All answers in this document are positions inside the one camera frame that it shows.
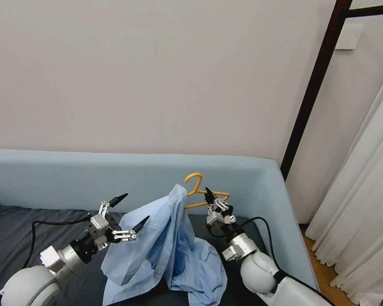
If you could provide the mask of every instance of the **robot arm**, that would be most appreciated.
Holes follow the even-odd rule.
[[[206,228],[210,233],[212,228],[223,232],[221,236],[211,234],[226,239],[229,247],[222,252],[226,261],[243,260],[241,278],[247,289],[272,306],[333,305],[313,288],[285,273],[273,259],[260,252],[254,241],[238,226],[236,217],[232,215],[233,207],[218,199],[208,188],[206,190],[206,201],[209,204]]]
[[[0,290],[1,306],[51,306],[59,288],[90,262],[92,257],[108,243],[137,239],[137,233],[149,219],[147,216],[131,230],[122,230],[108,214],[128,194],[102,201],[98,214],[92,216],[80,239],[70,242],[64,249],[52,245],[40,253],[42,266],[24,268],[14,274]]]

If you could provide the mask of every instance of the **bed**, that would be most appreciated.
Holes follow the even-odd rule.
[[[202,187],[231,194],[239,222],[260,215],[268,220],[277,260],[284,270],[316,287],[315,276],[301,238],[285,185],[275,161],[253,157],[182,156],[140,154],[92,154],[0,150],[0,289],[27,258],[31,223],[35,220],[71,221],[97,210],[101,200],[118,194],[129,196],[113,209],[119,220],[129,212],[168,194],[189,173],[204,174]],[[184,185],[192,189],[194,182]],[[202,196],[188,198],[189,204]],[[197,237],[206,239],[218,252],[225,241],[207,234],[205,208],[190,210]],[[84,224],[37,226],[36,248],[31,265],[49,245],[64,247],[78,238]],[[264,252],[269,252],[266,228],[253,222],[246,231]],[[101,305],[106,278],[100,270],[105,252],[99,252],[86,268],[69,282],[56,305]],[[262,301],[242,284],[236,263],[224,263],[228,284],[222,305]],[[122,302],[122,305],[187,305],[187,294],[169,291],[160,282],[152,291]]]

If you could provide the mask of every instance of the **dark wooden door frame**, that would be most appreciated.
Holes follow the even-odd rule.
[[[383,15],[383,5],[351,10],[351,4],[352,0],[336,0],[281,163],[281,172],[285,180],[288,177],[289,170],[294,161],[299,143],[301,142],[306,124],[308,123],[313,105],[315,104],[320,87],[322,86],[322,82],[346,18]]]

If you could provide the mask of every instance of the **light switch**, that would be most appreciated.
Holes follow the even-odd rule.
[[[335,49],[353,50],[356,48],[360,35],[363,32],[363,24],[345,23]]]

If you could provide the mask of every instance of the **white wall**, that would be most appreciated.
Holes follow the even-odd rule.
[[[352,7],[380,4],[359,0]],[[355,50],[335,51],[287,179],[301,223],[324,199],[383,82],[383,16],[347,22],[363,24],[364,31]]]
[[[280,162],[333,5],[2,0],[0,148]],[[335,54],[289,177],[299,222],[383,79],[380,23],[366,26],[362,48]]]

